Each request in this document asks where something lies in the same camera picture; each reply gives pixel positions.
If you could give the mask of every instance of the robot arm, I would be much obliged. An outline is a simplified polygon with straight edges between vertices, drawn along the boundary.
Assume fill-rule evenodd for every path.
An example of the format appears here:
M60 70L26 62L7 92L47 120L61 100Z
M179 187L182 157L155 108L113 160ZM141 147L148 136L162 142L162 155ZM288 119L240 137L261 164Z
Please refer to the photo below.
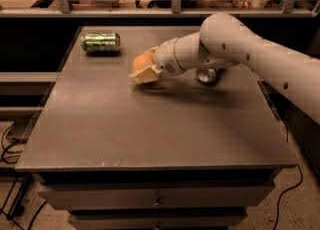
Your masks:
M199 32L166 41L149 56L150 65L130 75L136 83L242 63L320 124L320 60L259 37L231 15L211 15ZM144 74L151 66L153 78Z

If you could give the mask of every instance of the silver can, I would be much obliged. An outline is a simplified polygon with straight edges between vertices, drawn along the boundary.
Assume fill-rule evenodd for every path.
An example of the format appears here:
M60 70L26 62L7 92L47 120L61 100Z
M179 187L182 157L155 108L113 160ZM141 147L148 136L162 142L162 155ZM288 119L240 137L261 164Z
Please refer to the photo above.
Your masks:
M81 36L81 47L87 52L119 52L120 36L117 33L92 33Z

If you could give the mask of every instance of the drawer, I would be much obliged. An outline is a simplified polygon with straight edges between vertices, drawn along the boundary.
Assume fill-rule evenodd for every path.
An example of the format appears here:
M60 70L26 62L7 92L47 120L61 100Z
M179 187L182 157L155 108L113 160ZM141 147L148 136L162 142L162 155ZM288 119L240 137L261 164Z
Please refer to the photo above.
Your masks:
M246 217L245 210L241 208L117 210L95 213L70 215L68 222L78 230L188 228L200 230L234 226Z
M110 210L255 206L273 188L272 181L251 186L214 183L85 184L43 185L38 192L57 210Z

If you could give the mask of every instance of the floor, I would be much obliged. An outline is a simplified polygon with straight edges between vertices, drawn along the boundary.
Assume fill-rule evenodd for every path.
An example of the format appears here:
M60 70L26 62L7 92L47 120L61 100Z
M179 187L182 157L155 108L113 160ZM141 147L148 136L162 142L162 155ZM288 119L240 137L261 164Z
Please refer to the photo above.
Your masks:
M0 0L2 7L28 7L34 0ZM11 122L0 122L0 135L12 124ZM302 184L294 190L287 192L281 200L279 207L279 222L277 229L285 230L312 230L320 229L320 182L314 177L308 161L301 152L294 135L287 130L283 123L279 122L279 128L284 137L288 137L288 146L295 154L303 174ZM0 162L0 167L9 167ZM277 214L277 201L280 194L287 188L294 186L300 180L298 168L285 169L275 179L276 188L267 196L267 198L257 207L247 209L248 217L238 226L230 230L269 230L273 229ZM4 203L10 187L14 181L12 177L0 176L0 206ZM15 186L12 195L4 207L3 211L8 212L13 197L19 189L21 180ZM19 226L12 221L7 221L4 214L0 216L0 230L18 230L28 229L28 226L36 211L43 203L43 200L37 194L38 184L33 182L29 188L22 205L24 213L14 218ZM46 204L36 220L33 230L72 230L66 219L68 213L64 211L55 211Z

